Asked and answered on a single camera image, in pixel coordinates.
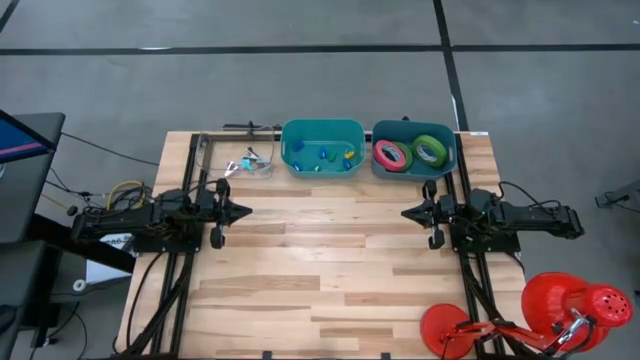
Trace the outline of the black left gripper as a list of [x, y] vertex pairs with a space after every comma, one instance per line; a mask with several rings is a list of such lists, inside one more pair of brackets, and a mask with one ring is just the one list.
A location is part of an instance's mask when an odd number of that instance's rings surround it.
[[222, 249], [226, 242], [223, 228], [247, 217], [253, 210], [230, 200], [231, 188], [226, 179], [220, 178], [210, 184], [215, 186], [214, 190], [207, 190], [206, 185], [203, 185], [198, 194], [199, 219], [202, 222], [214, 223], [210, 243], [214, 249]]

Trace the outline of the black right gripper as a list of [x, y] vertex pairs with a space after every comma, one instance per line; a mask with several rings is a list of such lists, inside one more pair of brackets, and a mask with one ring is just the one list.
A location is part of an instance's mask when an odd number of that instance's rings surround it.
[[430, 228], [432, 234], [428, 239], [431, 250], [440, 249], [445, 244], [444, 232], [440, 224], [450, 224], [456, 213], [457, 200], [454, 195], [446, 194], [435, 199], [437, 184], [435, 180], [427, 180], [423, 185], [425, 200], [415, 207], [402, 211], [402, 216], [423, 228]]

